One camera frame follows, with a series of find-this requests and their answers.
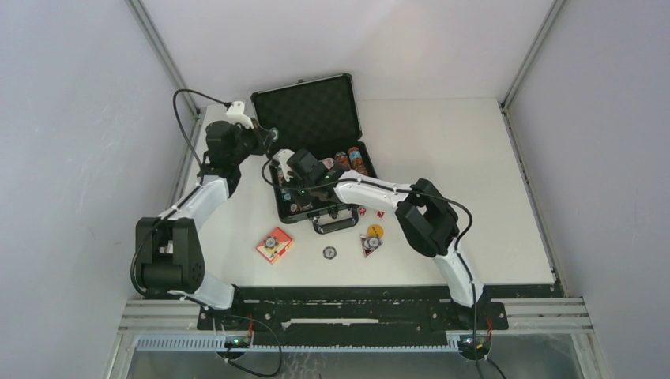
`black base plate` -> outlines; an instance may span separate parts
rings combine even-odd
[[[435,299],[343,300],[339,302],[273,300],[247,302],[247,314],[267,324],[285,346],[434,346],[445,343],[445,331],[469,330],[472,326],[459,321],[462,307]],[[477,329],[487,330],[487,317],[493,329],[507,329],[507,316],[502,303],[493,302],[481,308]],[[220,330],[220,320],[227,320],[225,311],[204,310],[198,318],[198,330]],[[287,324],[304,318],[367,319],[374,323]],[[236,330],[247,330],[249,323],[236,323]],[[273,337],[261,325],[254,325],[256,344],[275,344]]]

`case lid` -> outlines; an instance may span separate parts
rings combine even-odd
[[[255,92],[251,102],[261,126],[279,130],[272,154],[281,148],[295,152],[319,144],[357,141],[363,135],[348,73]]]

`white wall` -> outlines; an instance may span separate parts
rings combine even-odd
[[[2,2],[0,51],[0,377],[100,377],[183,152],[173,88],[120,0]]]
[[[145,3],[189,86],[223,99],[350,72],[358,99],[502,100],[552,0]]]
[[[667,377],[670,2],[568,2],[513,104],[572,295],[615,378]]]

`yellow disc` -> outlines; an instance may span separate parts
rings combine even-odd
[[[381,238],[383,235],[384,235],[384,229],[377,224],[370,225],[370,227],[367,229],[368,237]]]

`case handle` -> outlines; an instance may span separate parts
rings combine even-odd
[[[358,223],[358,207],[352,208],[352,216],[345,219],[334,221],[332,223],[326,223],[321,225],[318,222],[318,216],[312,217],[312,226],[314,231],[320,235],[327,235],[328,233],[333,233],[334,231],[341,231],[348,227],[354,227]]]

